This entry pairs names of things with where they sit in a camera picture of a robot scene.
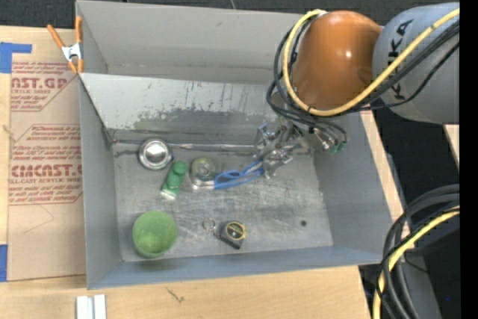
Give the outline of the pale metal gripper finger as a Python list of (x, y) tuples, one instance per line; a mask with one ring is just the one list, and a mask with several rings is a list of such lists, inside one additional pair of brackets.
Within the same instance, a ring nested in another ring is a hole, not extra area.
[(288, 149), (274, 149), (262, 157), (264, 177), (270, 179), (275, 176), (276, 170), (292, 161), (292, 151)]
[(258, 128), (255, 137), (255, 148), (257, 152), (269, 152), (276, 147), (276, 140), (279, 130), (269, 130), (267, 124), (263, 124)]

